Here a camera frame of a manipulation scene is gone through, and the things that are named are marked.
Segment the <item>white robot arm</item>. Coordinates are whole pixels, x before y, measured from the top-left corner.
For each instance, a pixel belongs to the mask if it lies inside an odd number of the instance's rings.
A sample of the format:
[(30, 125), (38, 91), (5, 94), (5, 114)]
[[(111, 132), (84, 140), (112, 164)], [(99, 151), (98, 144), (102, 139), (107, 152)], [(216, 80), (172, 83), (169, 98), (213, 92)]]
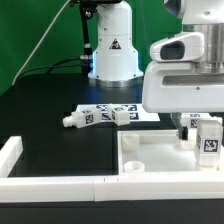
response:
[(125, 0), (100, 0), (89, 80), (106, 87), (142, 80), (147, 112), (224, 113), (224, 0), (163, 0), (163, 6), (182, 30), (147, 47), (151, 61), (142, 71), (131, 7)]

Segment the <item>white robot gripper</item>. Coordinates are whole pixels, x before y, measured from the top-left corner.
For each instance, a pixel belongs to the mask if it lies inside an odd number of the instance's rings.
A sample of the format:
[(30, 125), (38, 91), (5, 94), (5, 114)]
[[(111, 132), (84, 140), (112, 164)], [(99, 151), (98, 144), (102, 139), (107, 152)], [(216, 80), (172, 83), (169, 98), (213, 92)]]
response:
[(185, 25), (150, 47), (142, 93), (148, 112), (171, 113), (181, 140), (184, 112), (224, 112), (224, 24)]

